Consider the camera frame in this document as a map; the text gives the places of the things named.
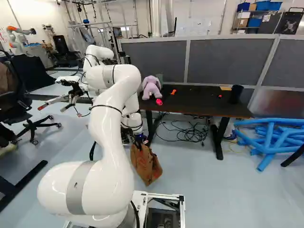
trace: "blue bin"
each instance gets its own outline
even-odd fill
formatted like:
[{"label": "blue bin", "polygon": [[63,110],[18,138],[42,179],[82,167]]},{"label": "blue bin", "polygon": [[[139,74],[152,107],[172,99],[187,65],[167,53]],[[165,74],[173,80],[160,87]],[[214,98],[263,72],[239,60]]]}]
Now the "blue bin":
[{"label": "blue bin", "polygon": [[281,1],[271,1],[269,3],[269,10],[280,10],[282,5]]},{"label": "blue bin", "polygon": [[247,24],[248,27],[260,27],[262,19],[250,18]]},{"label": "blue bin", "polygon": [[269,10],[270,1],[257,1],[256,9],[257,10]]},{"label": "blue bin", "polygon": [[249,2],[243,2],[241,4],[238,4],[237,5],[237,12],[240,12],[240,11],[248,11],[249,10],[249,6],[250,6],[250,3]]}]

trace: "black tabletop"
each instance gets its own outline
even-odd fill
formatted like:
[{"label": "black tabletop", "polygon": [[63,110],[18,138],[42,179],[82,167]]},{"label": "black tabletop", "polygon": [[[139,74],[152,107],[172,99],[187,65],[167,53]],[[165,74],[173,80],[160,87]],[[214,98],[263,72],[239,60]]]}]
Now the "black tabletop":
[{"label": "black tabletop", "polygon": [[246,105],[228,103],[230,91],[221,90],[217,86],[204,85],[163,85],[161,89],[162,105],[156,104],[153,98],[142,100],[143,93],[139,94],[139,108],[143,110],[250,118],[252,113]]}]

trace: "gray floor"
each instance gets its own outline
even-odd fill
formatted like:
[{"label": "gray floor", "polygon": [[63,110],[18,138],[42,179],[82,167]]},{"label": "gray floor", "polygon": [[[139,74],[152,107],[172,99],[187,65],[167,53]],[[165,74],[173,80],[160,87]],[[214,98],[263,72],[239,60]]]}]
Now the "gray floor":
[{"label": "gray floor", "polygon": [[[66,93],[69,88],[57,87]],[[77,118],[73,109],[64,114],[59,109],[66,103],[51,105],[42,112],[42,102],[34,101],[30,111],[33,120],[53,114],[63,128],[39,129],[38,146],[22,137],[19,149],[0,160],[0,175],[16,183],[40,160],[49,164],[0,213],[2,228],[62,228],[64,220],[48,214],[38,203],[36,189],[41,177],[52,166],[67,161],[88,160],[92,146],[86,123],[88,117]],[[82,114],[88,105],[78,104]],[[15,132],[21,124],[10,126]],[[175,133],[159,128],[159,135],[174,139]],[[275,160],[260,173],[258,156],[250,156],[247,148],[223,142],[224,160],[218,161],[212,152],[210,138],[205,147],[200,143],[165,142],[155,137],[152,150],[159,157],[163,175],[149,187],[135,173],[135,189],[154,193],[185,195],[186,227],[188,228],[300,228],[304,224],[304,159],[281,168],[285,155]],[[101,157],[97,147],[95,158]]]}]

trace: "ceiling pipe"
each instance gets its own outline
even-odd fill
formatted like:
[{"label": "ceiling pipe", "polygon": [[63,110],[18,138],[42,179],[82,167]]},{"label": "ceiling pipe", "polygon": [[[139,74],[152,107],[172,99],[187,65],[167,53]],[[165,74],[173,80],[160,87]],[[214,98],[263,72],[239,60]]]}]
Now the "ceiling pipe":
[{"label": "ceiling pipe", "polygon": [[161,36],[161,0],[151,0],[152,36]]}]

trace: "gray cubicle partition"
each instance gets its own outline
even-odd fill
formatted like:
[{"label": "gray cubicle partition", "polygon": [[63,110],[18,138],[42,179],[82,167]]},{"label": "gray cubicle partition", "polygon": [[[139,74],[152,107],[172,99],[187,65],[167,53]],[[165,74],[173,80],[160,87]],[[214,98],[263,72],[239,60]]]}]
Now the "gray cubicle partition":
[{"label": "gray cubicle partition", "polygon": [[281,38],[262,85],[304,88],[304,40]]},{"label": "gray cubicle partition", "polygon": [[121,40],[121,48],[142,77],[162,73],[167,84],[243,85],[241,100],[250,109],[261,90],[304,91],[304,36],[142,38]]},{"label": "gray cubicle partition", "polygon": [[142,78],[162,73],[166,82],[183,82],[186,41],[122,44]]},{"label": "gray cubicle partition", "polygon": [[274,39],[192,40],[190,83],[256,85]]}]

